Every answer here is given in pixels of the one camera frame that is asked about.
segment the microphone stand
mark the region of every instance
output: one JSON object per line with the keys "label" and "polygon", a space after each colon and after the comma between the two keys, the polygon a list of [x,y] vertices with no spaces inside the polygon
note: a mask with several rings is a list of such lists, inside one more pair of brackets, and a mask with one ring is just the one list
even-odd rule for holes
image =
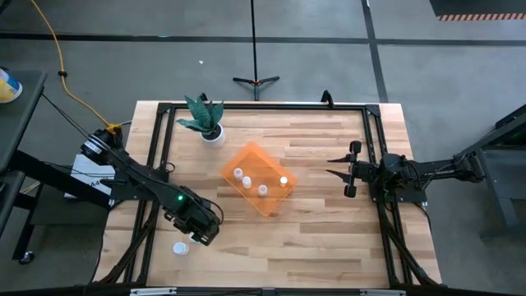
{"label": "microphone stand", "polygon": [[254,23],[254,0],[250,0],[251,18],[252,18],[252,48],[254,50],[254,80],[234,77],[232,80],[236,82],[248,83],[254,87],[254,100],[260,100],[260,86],[266,82],[278,81],[279,76],[274,76],[265,79],[257,79],[257,54],[256,54],[256,25]]}

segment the butcher block tabletop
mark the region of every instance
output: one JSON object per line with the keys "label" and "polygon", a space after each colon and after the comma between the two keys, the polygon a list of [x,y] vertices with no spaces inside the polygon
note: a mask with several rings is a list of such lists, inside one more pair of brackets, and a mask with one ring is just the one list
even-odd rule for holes
{"label": "butcher block tabletop", "polygon": [[[142,164],[148,156],[158,103],[137,102],[133,116],[127,151]],[[380,104],[380,109],[388,151],[412,159],[401,105]],[[191,115],[178,109],[178,118],[189,119]],[[157,165],[167,121],[165,116]],[[373,118],[370,122],[377,143]],[[377,209],[367,185],[357,180],[357,196],[347,198],[342,180],[325,171],[345,172],[348,164],[326,161],[345,156],[350,141],[366,142],[360,112],[225,109],[221,124],[226,142],[216,149],[204,146],[197,132],[176,124],[168,154],[168,161],[175,166],[169,177],[171,183],[187,186],[223,208],[220,232],[209,247],[196,245],[175,229],[161,210],[147,279],[149,286],[389,286]],[[250,141],[298,179],[291,194],[268,217],[220,175],[220,170]],[[378,145],[375,151],[380,153]],[[358,158],[368,161],[367,149],[362,149]],[[109,213],[95,280],[107,275],[126,251],[137,204],[125,201]],[[426,216],[415,205],[405,203],[400,204],[400,214],[408,249],[427,274],[440,282]],[[173,253],[172,247],[177,242],[190,246],[186,256]],[[137,254],[134,276],[140,269],[142,250]],[[403,279],[394,245],[393,250],[397,275]]]}

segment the concrete floor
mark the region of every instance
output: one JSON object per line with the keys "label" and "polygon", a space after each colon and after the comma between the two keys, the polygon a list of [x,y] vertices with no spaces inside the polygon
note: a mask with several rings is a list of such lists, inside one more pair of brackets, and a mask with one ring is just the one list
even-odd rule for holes
{"label": "concrete floor", "polygon": [[[40,2],[62,33],[237,37],[251,33],[248,0]],[[526,39],[526,21],[439,23],[427,0],[369,3],[378,38]],[[256,26],[261,36],[269,37],[367,37],[360,0],[256,1]],[[29,1],[11,4],[0,16],[0,31],[47,33]],[[100,127],[97,118],[62,92],[52,42],[0,39],[0,45],[0,65],[48,72],[48,97],[85,129]],[[112,122],[130,119],[139,99],[181,99],[203,91],[211,99],[251,99],[250,90],[231,82],[232,76],[251,77],[250,44],[61,45],[70,88]],[[525,47],[380,46],[379,52],[389,101],[403,105],[416,160],[451,157],[526,103]],[[368,45],[258,44],[258,53],[260,77],[281,76],[261,93],[263,100],[317,101],[328,89],[337,101],[378,102]],[[42,160],[68,164],[81,142],[41,101],[21,148]],[[427,193],[444,283],[526,294],[526,243],[510,239],[483,243],[478,238],[481,230],[500,223],[485,185],[440,181]],[[37,228],[30,248],[37,258],[19,266],[9,258],[24,216],[15,210],[0,239],[4,266],[0,290],[87,283],[102,228]]]}

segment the orange transparent tray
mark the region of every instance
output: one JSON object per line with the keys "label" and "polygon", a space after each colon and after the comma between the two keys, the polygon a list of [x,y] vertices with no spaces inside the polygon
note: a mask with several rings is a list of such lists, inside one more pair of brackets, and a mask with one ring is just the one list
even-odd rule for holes
{"label": "orange transparent tray", "polygon": [[[245,189],[242,182],[233,176],[236,168],[242,169],[243,176],[251,178],[249,189]],[[270,215],[293,190],[297,182],[297,179],[288,170],[278,164],[255,142],[246,144],[238,155],[221,169],[221,175],[263,216]],[[288,179],[287,184],[283,187],[279,183],[281,177]],[[267,195],[264,197],[258,194],[257,188],[260,185],[266,185],[268,188]]]}

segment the white cap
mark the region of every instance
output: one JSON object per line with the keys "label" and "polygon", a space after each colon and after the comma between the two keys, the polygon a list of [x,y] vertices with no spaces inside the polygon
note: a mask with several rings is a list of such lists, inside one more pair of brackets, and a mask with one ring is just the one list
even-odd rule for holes
{"label": "white cap", "polygon": [[260,185],[257,188],[257,192],[260,194],[260,197],[264,197],[268,193],[268,188],[265,185]]}
{"label": "white cap", "polygon": [[250,179],[250,177],[243,177],[243,186],[245,187],[245,189],[249,189],[250,186],[252,186],[252,180]]}
{"label": "white cap", "polygon": [[281,177],[281,178],[279,179],[279,183],[280,183],[280,185],[281,185],[282,187],[285,186],[285,185],[288,183],[288,179],[287,179],[287,177]]}
{"label": "white cap", "polygon": [[178,255],[187,255],[190,251],[190,248],[185,243],[175,243],[173,245],[173,252]]}
{"label": "white cap", "polygon": [[240,168],[235,168],[233,171],[233,176],[236,178],[236,180],[241,181],[241,179],[243,179],[243,170]]}

